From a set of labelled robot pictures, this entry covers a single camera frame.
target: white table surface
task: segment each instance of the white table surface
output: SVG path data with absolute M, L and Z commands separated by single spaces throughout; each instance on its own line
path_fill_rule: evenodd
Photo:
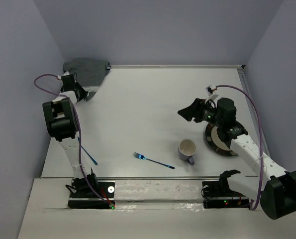
M 273 221 L 261 209 L 203 210 L 192 203 L 68 209 L 70 181 L 35 179 L 19 239 L 296 239 L 296 213 Z
M 208 147 L 205 122 L 187 122 L 177 114 L 195 98 L 206 98 L 205 87 L 211 84 L 242 88 L 236 69 L 112 69 L 94 98 L 76 104 L 82 144 L 98 162 L 95 166 L 86 157 L 96 175 L 206 177 L 237 169 L 254 176 L 240 157 L 225 158 Z M 220 88 L 218 93 L 235 101 L 237 120 L 258 142 L 245 97 L 232 89 Z M 193 167 L 177 156 L 178 144 L 186 138 L 197 145 Z M 134 151 L 176 169 L 140 161 L 132 156 Z M 42 177 L 73 177 L 69 161 L 55 139 L 51 139 Z

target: black plate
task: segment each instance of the black plate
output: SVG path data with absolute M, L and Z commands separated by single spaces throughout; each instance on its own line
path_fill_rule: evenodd
M 208 124 L 205 129 L 205 138 L 208 145 L 219 155 L 226 157 L 237 156 L 235 152 L 230 150 L 217 136 L 217 127 Z

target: cable connector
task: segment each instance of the cable connector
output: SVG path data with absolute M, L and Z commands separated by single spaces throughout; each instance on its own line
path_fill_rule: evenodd
M 217 90 L 217 87 L 216 87 L 216 85 L 208 86 L 208 87 L 206 87 L 205 90 L 206 90 L 208 96 L 210 96 L 210 95 L 212 95 L 214 93 L 214 91 Z
M 70 75 L 69 71 L 66 71 L 62 76 L 68 76 Z M 62 80 L 62 77 L 61 76 L 57 76 L 57 80 Z
M 216 85 L 213 86 L 208 86 L 205 88 L 208 98 L 205 100 L 205 103 L 208 102 L 209 100 L 215 100 L 218 97 L 218 94 L 215 92 L 217 90 Z

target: coffee mug handle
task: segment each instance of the coffee mug handle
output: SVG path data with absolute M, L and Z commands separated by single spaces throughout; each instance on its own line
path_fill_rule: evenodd
M 195 164 L 194 159 L 193 159 L 192 156 L 190 156 L 190 157 L 188 158 L 188 163 L 189 163 L 189 165 L 194 165 L 194 164 Z

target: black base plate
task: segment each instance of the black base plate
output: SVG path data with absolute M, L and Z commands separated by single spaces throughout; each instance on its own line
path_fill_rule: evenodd
M 115 204 L 114 192 L 108 192 L 108 188 L 110 186 L 115 187 L 115 182 L 113 181 L 98 181 L 99 187 L 96 192 L 104 198 L 104 195 L 101 193 L 101 188 L 111 201 L 111 203 Z M 76 192 L 70 193 L 68 207 L 71 209 L 110 209 L 108 203 L 103 202 L 100 198 L 98 198 L 93 192 L 88 192 L 85 195 L 85 192 Z
M 210 208 L 249 208 L 248 199 L 233 199 L 233 200 L 204 200 L 203 206 L 205 209 Z

